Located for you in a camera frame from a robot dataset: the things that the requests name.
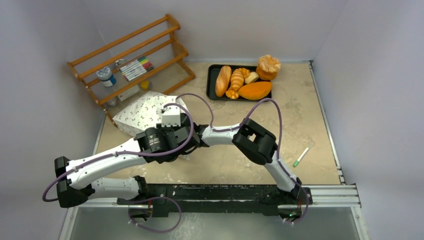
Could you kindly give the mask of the fake muffin orange cup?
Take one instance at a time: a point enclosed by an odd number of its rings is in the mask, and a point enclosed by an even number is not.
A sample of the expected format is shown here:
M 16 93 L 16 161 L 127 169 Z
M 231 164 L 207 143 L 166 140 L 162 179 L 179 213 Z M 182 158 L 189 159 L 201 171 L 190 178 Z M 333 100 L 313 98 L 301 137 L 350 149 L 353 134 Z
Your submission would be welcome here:
M 277 57 L 266 54 L 258 58 L 256 73 L 260 79 L 271 81 L 277 77 L 280 69 L 281 62 Z

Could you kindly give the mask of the black plastic tray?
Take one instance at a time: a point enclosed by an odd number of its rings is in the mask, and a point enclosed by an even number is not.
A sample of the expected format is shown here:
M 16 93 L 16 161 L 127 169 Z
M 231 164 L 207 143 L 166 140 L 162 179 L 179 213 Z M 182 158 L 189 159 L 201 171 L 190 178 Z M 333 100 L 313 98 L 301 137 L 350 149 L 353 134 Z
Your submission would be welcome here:
M 271 80 L 276 76 L 259 66 L 212 64 L 207 72 L 206 96 L 217 101 L 258 102 L 272 97 Z

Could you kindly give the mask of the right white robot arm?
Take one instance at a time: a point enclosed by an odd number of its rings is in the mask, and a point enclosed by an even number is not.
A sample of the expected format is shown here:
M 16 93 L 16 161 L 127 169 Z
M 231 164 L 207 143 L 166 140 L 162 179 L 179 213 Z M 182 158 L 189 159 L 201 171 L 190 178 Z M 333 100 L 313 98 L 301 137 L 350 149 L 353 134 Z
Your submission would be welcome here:
M 264 166 L 276 182 L 282 200 L 288 204 L 300 198 L 302 182 L 284 163 L 279 153 L 277 138 L 252 119 L 245 123 L 212 127 L 196 127 L 202 147 L 234 145 L 251 162 Z

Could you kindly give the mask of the round fake bread roll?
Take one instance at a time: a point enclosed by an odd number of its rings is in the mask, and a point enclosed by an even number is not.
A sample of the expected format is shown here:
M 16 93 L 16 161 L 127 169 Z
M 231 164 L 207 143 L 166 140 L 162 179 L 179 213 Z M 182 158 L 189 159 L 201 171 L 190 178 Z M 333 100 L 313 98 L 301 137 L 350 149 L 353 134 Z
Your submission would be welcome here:
M 272 90 L 273 84 L 269 81 L 259 81 L 246 84 L 238 90 L 240 97 L 247 100 L 261 100 Z

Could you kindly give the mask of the seeded fake bread bun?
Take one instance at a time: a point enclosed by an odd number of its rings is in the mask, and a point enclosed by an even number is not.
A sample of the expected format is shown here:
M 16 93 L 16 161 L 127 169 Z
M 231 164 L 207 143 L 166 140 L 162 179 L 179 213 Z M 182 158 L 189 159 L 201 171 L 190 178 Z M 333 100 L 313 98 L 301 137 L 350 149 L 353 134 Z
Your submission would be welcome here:
M 254 82 L 255 82 L 255 81 L 257 81 L 258 79 L 259 79 L 259 75 L 258 75 L 256 72 L 251 71 L 251 72 L 248 74 L 248 76 L 246 76 L 246 77 L 244 78 L 244 84 L 245 84 L 245 85 L 247 85 L 247 84 L 254 83 Z

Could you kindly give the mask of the patterned white paper bag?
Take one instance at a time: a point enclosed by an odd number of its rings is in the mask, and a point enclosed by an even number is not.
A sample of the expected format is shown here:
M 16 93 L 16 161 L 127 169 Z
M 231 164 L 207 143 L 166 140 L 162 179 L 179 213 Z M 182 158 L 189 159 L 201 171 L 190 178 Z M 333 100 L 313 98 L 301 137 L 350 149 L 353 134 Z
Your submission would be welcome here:
M 148 91 L 124 107 L 112 119 L 122 132 L 135 137 L 136 134 L 162 122 L 161 109 L 167 103 L 177 103 L 187 108 L 184 101 L 177 99 L 175 95 Z

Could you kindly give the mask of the braided fake bread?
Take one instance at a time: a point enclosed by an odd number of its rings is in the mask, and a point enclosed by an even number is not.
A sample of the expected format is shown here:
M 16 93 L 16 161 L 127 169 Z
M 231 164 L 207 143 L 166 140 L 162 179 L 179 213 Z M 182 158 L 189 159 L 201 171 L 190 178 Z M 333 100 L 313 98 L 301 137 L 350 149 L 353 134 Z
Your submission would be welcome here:
M 247 77 L 249 73 L 251 72 L 247 68 L 237 68 L 237 69 L 240 69 L 242 71 L 244 78 Z M 231 82 L 230 82 L 230 86 L 228 90 L 225 92 L 225 95 L 230 99 L 237 99 L 239 97 L 238 91 L 234 91 L 231 89 Z

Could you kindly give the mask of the long fake bread loaf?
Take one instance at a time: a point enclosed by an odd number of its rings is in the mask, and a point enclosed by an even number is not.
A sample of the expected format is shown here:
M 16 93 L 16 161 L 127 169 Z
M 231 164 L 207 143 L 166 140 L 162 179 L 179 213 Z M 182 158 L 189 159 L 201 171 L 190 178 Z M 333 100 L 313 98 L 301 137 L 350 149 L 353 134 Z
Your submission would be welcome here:
M 216 78 L 215 82 L 215 95 L 217 97 L 222 97 L 227 91 L 230 83 L 230 78 L 232 75 L 232 69 L 228 65 L 224 65 Z

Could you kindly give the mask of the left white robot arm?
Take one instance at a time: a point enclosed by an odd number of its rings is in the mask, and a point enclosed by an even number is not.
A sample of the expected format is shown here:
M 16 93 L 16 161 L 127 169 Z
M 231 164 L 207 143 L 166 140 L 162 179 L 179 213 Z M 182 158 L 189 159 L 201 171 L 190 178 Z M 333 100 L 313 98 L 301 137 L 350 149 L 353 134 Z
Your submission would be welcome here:
M 187 115 L 175 126 L 149 127 L 134 138 L 99 154 L 77 160 L 64 156 L 54 161 L 57 201 L 62 208 L 79 206 L 97 198 L 118 198 L 146 203 L 150 197 L 144 177 L 108 178 L 120 170 L 156 162 L 175 161 L 201 145 L 200 127 Z

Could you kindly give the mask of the fake croissant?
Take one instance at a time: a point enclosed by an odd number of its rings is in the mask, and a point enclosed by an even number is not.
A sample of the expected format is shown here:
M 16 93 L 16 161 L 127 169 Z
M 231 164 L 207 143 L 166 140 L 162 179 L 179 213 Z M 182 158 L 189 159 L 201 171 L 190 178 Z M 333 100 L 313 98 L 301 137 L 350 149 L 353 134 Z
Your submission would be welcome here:
M 234 70 L 230 77 L 230 88 L 234 91 L 238 91 L 244 84 L 244 75 L 240 69 Z

